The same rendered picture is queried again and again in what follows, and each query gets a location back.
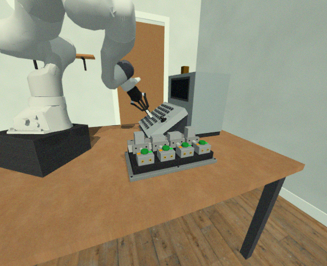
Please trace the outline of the grey control cabinet with keypad desk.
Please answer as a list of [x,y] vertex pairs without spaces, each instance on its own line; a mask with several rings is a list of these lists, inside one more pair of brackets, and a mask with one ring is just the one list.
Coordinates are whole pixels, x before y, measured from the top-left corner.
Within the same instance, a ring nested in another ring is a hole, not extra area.
[[168,76],[168,102],[162,103],[139,121],[144,137],[195,127],[196,136],[220,134],[231,74],[191,72],[181,67],[181,74]]

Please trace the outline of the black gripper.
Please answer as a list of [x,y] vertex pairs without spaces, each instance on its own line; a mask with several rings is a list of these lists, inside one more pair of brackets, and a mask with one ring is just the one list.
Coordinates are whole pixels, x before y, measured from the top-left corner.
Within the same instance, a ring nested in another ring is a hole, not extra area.
[[[131,98],[131,103],[130,103],[131,105],[134,105],[135,107],[137,107],[141,111],[145,111],[149,115],[149,117],[152,118],[152,115],[150,114],[150,111],[148,110],[149,104],[147,102],[146,93],[140,92],[139,89],[135,86],[132,90],[130,90],[129,92],[127,92],[127,94]],[[144,96],[146,105],[145,105],[145,103],[142,100],[142,95]],[[141,109],[136,104],[134,104],[133,101],[138,102],[139,105],[143,109]],[[143,105],[139,101],[141,101]]]

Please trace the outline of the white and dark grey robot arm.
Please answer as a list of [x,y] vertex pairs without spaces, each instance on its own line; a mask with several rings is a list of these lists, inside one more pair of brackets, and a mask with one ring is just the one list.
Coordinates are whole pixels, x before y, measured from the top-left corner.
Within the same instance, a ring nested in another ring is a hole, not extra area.
[[71,40],[59,35],[65,12],[81,28],[105,28],[100,53],[101,79],[107,88],[121,86],[129,91],[141,80],[130,78],[134,67],[121,60],[135,43],[132,0],[14,0],[12,15],[0,19],[0,53],[43,61],[44,67],[28,74],[28,107],[14,117],[14,128],[7,134],[47,134],[73,127],[62,77],[76,58],[76,48]]

